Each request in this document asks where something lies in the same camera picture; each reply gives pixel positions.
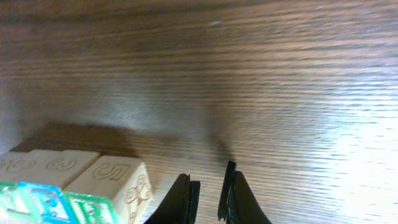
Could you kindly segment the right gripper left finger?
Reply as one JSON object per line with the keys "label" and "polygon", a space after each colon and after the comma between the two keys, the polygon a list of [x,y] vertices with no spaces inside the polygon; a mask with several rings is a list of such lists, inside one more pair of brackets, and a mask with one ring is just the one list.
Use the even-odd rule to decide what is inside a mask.
{"label": "right gripper left finger", "polygon": [[200,197],[200,181],[180,174],[145,224],[194,224]]}

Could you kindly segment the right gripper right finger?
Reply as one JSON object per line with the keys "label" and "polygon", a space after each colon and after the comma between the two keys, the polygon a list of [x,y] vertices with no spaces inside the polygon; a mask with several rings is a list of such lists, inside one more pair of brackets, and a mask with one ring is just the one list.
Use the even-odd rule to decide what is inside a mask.
{"label": "right gripper right finger", "polygon": [[228,161],[218,205],[218,221],[226,224],[271,224],[237,163]]}

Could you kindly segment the green R block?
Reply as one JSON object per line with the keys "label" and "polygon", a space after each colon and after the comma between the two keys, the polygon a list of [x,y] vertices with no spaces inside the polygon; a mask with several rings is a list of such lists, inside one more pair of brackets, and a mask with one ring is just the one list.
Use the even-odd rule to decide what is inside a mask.
{"label": "green R block", "polygon": [[78,223],[139,223],[152,198],[142,159],[102,156],[63,191]]}

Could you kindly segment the blue P letter block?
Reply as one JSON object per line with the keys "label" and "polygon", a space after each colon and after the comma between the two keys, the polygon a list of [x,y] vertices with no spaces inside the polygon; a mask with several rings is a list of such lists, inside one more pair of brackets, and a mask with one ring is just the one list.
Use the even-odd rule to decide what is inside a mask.
{"label": "blue P letter block", "polygon": [[18,186],[33,203],[39,220],[47,223],[77,223],[64,189],[99,159],[90,151],[34,149],[27,154],[35,165],[18,179]]}

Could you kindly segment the green V letter block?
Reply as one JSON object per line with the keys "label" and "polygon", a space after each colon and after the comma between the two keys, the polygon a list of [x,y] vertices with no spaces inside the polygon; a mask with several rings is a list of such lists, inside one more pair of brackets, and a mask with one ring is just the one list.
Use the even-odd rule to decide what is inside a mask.
{"label": "green V letter block", "polygon": [[21,199],[16,182],[15,173],[10,173],[10,165],[24,165],[26,152],[6,152],[1,155],[1,223],[26,223],[32,221],[27,205]]}

